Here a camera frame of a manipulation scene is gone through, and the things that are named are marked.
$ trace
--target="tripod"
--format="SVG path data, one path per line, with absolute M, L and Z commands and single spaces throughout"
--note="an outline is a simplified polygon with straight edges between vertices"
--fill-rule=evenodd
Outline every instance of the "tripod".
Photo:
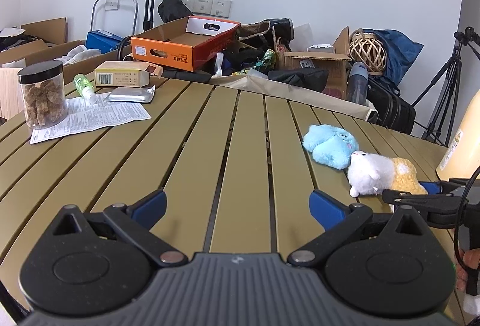
M 422 126 L 420 123 L 415 122 L 420 127 L 425 129 L 422 135 L 422 139 L 433 138 L 435 141 L 440 142 L 442 145 L 447 146 L 452 135 L 453 125 L 455 121 L 455 113 L 457 112 L 458 95 L 460 92 L 460 75 L 462 71 L 462 61 L 460 52 L 465 46 L 469 46 L 475 55 L 480 60 L 480 53 L 470 44 L 475 42 L 480 46 L 480 36 L 475 32 L 472 27 L 467 27 L 465 32 L 456 32 L 454 34 L 457 43 L 454 46 L 452 56 L 443 65 L 442 69 L 438 71 L 435 77 L 432 79 L 428 87 L 420 94 L 420 96 L 413 102 L 412 106 L 415 107 L 420 100 L 428 93 L 428 91 L 440 80 L 440 78 L 446 73 L 445 83 L 443 84 L 442 91 L 440 93 L 439 100 L 435 107 L 435 110 L 430 118 L 430 122 L 427 127 Z M 442 134 L 443 123 L 448 115 L 448 109 L 453 98 L 452 111 L 450 113 L 450 121 L 448 124 L 448 131 L 445 139 L 445 143 L 440 141 L 440 135 Z M 438 118 L 440 117 L 440 123 L 437 126 Z

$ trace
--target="wall switch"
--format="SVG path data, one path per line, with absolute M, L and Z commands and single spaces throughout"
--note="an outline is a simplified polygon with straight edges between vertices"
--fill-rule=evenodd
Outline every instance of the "wall switch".
M 106 0 L 105 1 L 105 11 L 108 11 L 110 9 L 118 9 L 119 8 L 118 2 L 119 2 L 119 0 Z
M 213 0 L 195 0 L 193 13 L 209 15 L 212 11 Z
M 195 0 L 181 0 L 184 6 L 186 6 L 190 11 L 194 11 L 194 2 Z
M 212 12 L 210 13 L 210 15 L 228 18 L 230 16 L 231 6 L 231 0 L 213 0 Z

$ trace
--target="blue box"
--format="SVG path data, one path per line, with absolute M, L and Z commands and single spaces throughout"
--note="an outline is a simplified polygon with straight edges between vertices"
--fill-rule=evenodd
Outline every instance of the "blue box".
M 105 54 L 118 49 L 123 38 L 105 30 L 90 31 L 85 46 L 87 49 L 98 49 Z

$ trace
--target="small spray bottle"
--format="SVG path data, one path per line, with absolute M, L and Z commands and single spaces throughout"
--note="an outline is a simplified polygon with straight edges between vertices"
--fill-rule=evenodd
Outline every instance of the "small spray bottle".
M 88 81 L 83 74 L 76 75 L 73 80 L 78 93 L 88 104 L 95 104 L 98 102 L 98 97 L 95 94 L 92 83 Z

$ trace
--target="white plush toy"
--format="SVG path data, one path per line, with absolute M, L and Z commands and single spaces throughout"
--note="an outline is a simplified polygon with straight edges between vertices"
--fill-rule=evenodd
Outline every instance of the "white plush toy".
M 417 180 L 417 170 L 408 160 L 354 151 L 348 170 L 351 197 L 381 194 L 384 189 L 426 194 Z

